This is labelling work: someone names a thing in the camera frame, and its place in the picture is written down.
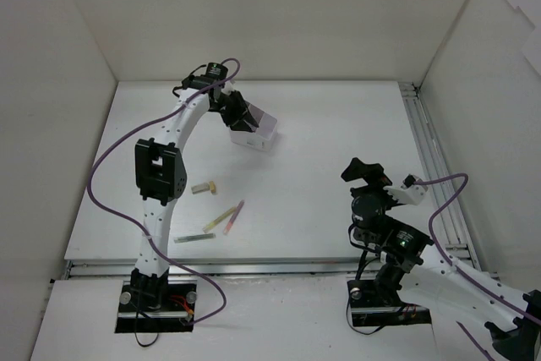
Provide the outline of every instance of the marker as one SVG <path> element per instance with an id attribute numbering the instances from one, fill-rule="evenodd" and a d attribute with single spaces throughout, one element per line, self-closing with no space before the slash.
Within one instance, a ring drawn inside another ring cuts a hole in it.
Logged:
<path id="1" fill-rule="evenodd" d="M 212 232 L 210 234 L 195 234 L 194 236 L 184 236 L 175 238 L 175 243 L 189 243 L 190 241 L 210 240 L 216 238 L 216 235 Z"/>
<path id="2" fill-rule="evenodd" d="M 210 190 L 210 185 L 208 183 L 200 183 L 199 185 L 192 186 L 192 194 L 200 194 L 207 190 Z"/>
<path id="3" fill-rule="evenodd" d="M 224 221 L 226 219 L 226 217 L 230 216 L 236 209 L 237 209 L 237 207 L 234 206 L 231 209 L 229 209 L 228 211 L 226 211 L 225 213 L 219 215 L 216 219 L 214 219 L 212 222 L 210 222 L 205 227 L 203 227 L 203 232 L 209 232 L 210 230 L 212 230 L 214 227 L 216 227 L 216 225 L 219 222 Z"/>
<path id="4" fill-rule="evenodd" d="M 235 219 L 237 219 L 238 213 L 240 213 L 240 210 L 243 208 L 243 206 L 244 206 L 244 200 L 241 200 L 237 206 L 237 209 L 235 210 L 235 213 L 233 213 L 233 216 L 231 216 L 229 223 L 227 224 L 226 228 L 223 230 L 223 233 L 225 235 L 227 235 L 229 233 L 229 230 L 231 230 L 231 227 L 233 227 L 233 223 L 235 222 Z"/>

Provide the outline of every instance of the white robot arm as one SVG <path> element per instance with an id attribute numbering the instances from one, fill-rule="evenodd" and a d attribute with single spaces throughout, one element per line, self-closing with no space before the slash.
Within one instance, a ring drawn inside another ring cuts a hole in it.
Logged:
<path id="1" fill-rule="evenodd" d="M 233 89 L 231 82 L 223 83 L 226 77 L 225 66 L 209 63 L 204 74 L 191 74 L 183 80 L 173 111 L 180 110 L 183 105 L 184 109 L 163 122 L 155 137 L 140 139 L 135 146 L 136 183 L 144 201 L 144 226 L 165 256 L 172 213 L 188 180 L 183 149 L 197 122 L 206 112 L 219 112 L 224 124 L 232 131 L 254 132 L 259 126 L 240 92 Z M 214 83 L 222 85 L 213 88 Z M 156 254 L 144 235 L 130 288 L 132 294 L 144 297 L 147 309 L 161 307 L 167 290 L 168 270 L 169 264 Z"/>
<path id="2" fill-rule="evenodd" d="M 507 287 L 446 253 L 416 227 L 385 214 L 393 207 L 421 202 L 427 188 L 417 177 L 410 175 L 401 187 L 394 187 L 380 164 L 354 158 L 342 178 L 367 183 L 351 189 L 350 237 L 353 231 L 361 243 L 355 245 L 375 251 L 384 263 L 370 289 L 359 275 L 348 282 L 352 307 L 375 299 L 389 308 L 418 304 L 461 325 L 480 323 L 489 330 L 494 349 L 510 361 L 537 358 L 539 291 L 526 294 Z"/>

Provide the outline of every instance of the white table surface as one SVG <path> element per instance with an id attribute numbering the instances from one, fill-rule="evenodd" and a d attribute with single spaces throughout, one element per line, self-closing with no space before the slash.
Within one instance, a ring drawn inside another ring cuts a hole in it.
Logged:
<path id="1" fill-rule="evenodd" d="M 173 82 L 121 82 L 112 104 L 99 153 L 137 125 L 169 113 Z M 216 113 L 207 113 L 183 153 L 189 186 L 214 180 L 218 195 L 192 195 L 189 187 L 172 218 L 169 254 L 186 262 L 337 260 L 357 258 L 347 241 L 351 224 L 349 189 L 340 174 L 357 156 L 379 162 L 394 183 L 409 173 L 423 176 L 412 130 L 396 82 L 237 82 L 246 100 L 278 119 L 269 153 L 233 144 Z M 147 129 L 121 145 L 95 176 L 98 199 L 141 219 L 135 186 L 134 145 Z M 201 228 L 241 199 L 246 204 L 228 236 L 174 243 Z M 426 229 L 434 210 L 393 209 L 391 215 Z M 65 255 L 67 260 L 134 261 L 140 232 L 124 220 L 82 200 Z"/>
<path id="2" fill-rule="evenodd" d="M 219 315 L 192 333 L 162 334 L 146 349 L 133 334 L 114 333 L 122 281 L 55 282 L 31 361 L 440 359 L 431 325 L 387 327 L 370 337 L 351 331 L 344 276 L 217 281 L 229 299 Z M 219 304 L 214 288 L 199 283 L 196 317 Z"/>

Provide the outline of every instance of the black cable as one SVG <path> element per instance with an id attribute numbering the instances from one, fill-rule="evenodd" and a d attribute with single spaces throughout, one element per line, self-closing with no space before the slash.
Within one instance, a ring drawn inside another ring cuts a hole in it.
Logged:
<path id="1" fill-rule="evenodd" d="M 358 266 L 357 266 L 357 274 L 355 275 L 355 279 L 359 280 L 361 279 L 361 275 L 363 274 L 364 267 L 366 266 L 366 256 L 369 254 L 368 251 L 363 251 L 361 254 L 361 258 L 358 260 Z"/>
<path id="2" fill-rule="evenodd" d="M 364 250 L 363 253 L 361 254 L 361 258 L 359 259 L 358 261 L 358 268 L 357 268 L 357 274 L 355 275 L 355 279 L 356 280 L 359 280 L 361 279 L 361 276 L 363 275 L 363 272 L 364 270 L 366 269 L 366 267 L 376 261 L 376 260 L 379 260 L 380 257 L 374 257 L 370 260 L 366 260 L 366 256 L 368 255 L 368 250 Z M 349 318 L 347 317 L 347 312 L 349 310 L 349 307 L 351 306 L 351 299 L 350 298 L 347 298 L 347 304 L 346 304 L 346 321 L 347 321 L 347 325 L 349 325 L 349 328 L 352 329 L 353 331 L 355 331 L 356 333 L 358 334 L 362 334 L 363 336 L 372 336 L 373 334 L 377 333 L 378 331 L 381 331 L 383 330 L 385 327 L 387 327 L 387 325 L 380 325 L 378 327 L 376 327 L 376 329 L 374 331 L 371 331 L 370 333 L 364 333 L 362 331 L 359 331 L 357 330 L 353 325 L 352 323 L 350 323 L 349 321 Z M 399 315 L 404 309 L 406 308 L 406 305 L 403 304 L 401 306 L 401 308 L 399 308 L 399 310 L 395 313 L 395 315 Z"/>
<path id="3" fill-rule="evenodd" d="M 385 329 L 387 327 L 387 325 L 380 325 L 380 326 L 376 327 L 376 329 L 374 331 L 371 331 L 370 333 L 365 333 L 363 331 L 357 330 L 355 328 L 355 326 L 350 323 L 349 318 L 347 317 L 347 311 L 349 310 L 349 306 L 350 306 L 350 299 L 347 300 L 347 305 L 346 305 L 346 321 L 347 321 L 347 325 L 349 325 L 349 328 L 352 329 L 353 331 L 355 331 L 356 333 L 362 334 L 363 336 L 372 336 L 373 334 L 377 333 L 378 331 L 382 331 L 383 329 Z M 397 310 L 395 315 L 399 315 L 400 313 L 402 313 L 402 311 L 405 308 L 406 308 L 406 305 L 402 305 L 401 308 L 399 308 L 399 310 Z"/>
<path id="4" fill-rule="evenodd" d="M 355 247 L 356 249 L 362 249 L 364 251 L 368 251 L 369 253 L 372 253 L 372 254 L 379 254 L 380 252 L 378 250 L 375 250 L 375 249 L 371 249 L 370 247 L 366 246 L 366 245 L 361 245 L 361 244 L 357 244 L 357 243 L 354 243 L 352 241 L 352 230 L 355 228 L 355 225 L 352 224 L 348 229 L 347 229 L 347 236 L 349 237 L 349 243 Z"/>
<path id="5" fill-rule="evenodd" d="M 139 346 L 142 348 L 148 348 L 158 341 L 158 337 L 160 336 L 160 333 L 156 333 L 156 338 L 152 342 L 149 342 L 148 344 L 143 344 L 142 342 L 139 341 L 139 338 L 137 337 L 137 320 L 139 319 L 139 315 L 142 315 L 145 319 L 153 320 L 147 313 L 141 310 L 141 296 L 143 296 L 143 294 L 139 290 L 138 297 L 137 297 L 137 306 L 135 306 L 132 302 L 130 302 L 133 306 L 135 306 L 134 334 L 135 334 L 135 341 L 137 342 L 137 344 L 139 344 Z"/>
<path id="6" fill-rule="evenodd" d="M 194 69 L 192 72 L 190 72 L 188 74 L 188 76 L 186 78 L 188 78 L 189 76 L 195 74 L 199 69 L 201 68 L 204 68 L 206 67 L 206 63 L 204 63 L 203 65 L 200 65 L 199 67 L 197 67 L 196 69 Z M 172 88 L 172 93 L 176 96 L 176 97 L 180 97 L 180 95 L 176 92 L 176 90 L 179 90 L 179 89 L 182 89 L 183 87 L 182 86 L 175 86 L 174 88 Z"/>
<path id="7" fill-rule="evenodd" d="M 368 260 L 367 262 L 365 262 L 362 266 L 360 265 L 360 261 L 359 261 L 359 268 L 357 269 L 357 275 L 355 276 L 355 279 L 359 280 L 361 279 L 361 275 L 363 274 L 364 270 L 366 269 L 366 267 L 373 263 L 374 261 L 376 260 L 379 260 L 380 257 L 374 257 L 370 260 Z"/>

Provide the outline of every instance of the yellow marker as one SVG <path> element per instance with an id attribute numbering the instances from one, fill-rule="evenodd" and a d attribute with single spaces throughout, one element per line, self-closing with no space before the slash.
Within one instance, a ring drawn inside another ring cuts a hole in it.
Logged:
<path id="1" fill-rule="evenodd" d="M 219 215 L 215 220 L 207 224 L 205 227 L 203 227 L 203 232 L 209 232 L 214 227 L 218 225 L 218 223 L 223 222 L 228 216 L 232 215 L 233 212 L 237 209 L 236 206 L 232 207 L 228 211 L 226 211 L 223 215 Z"/>

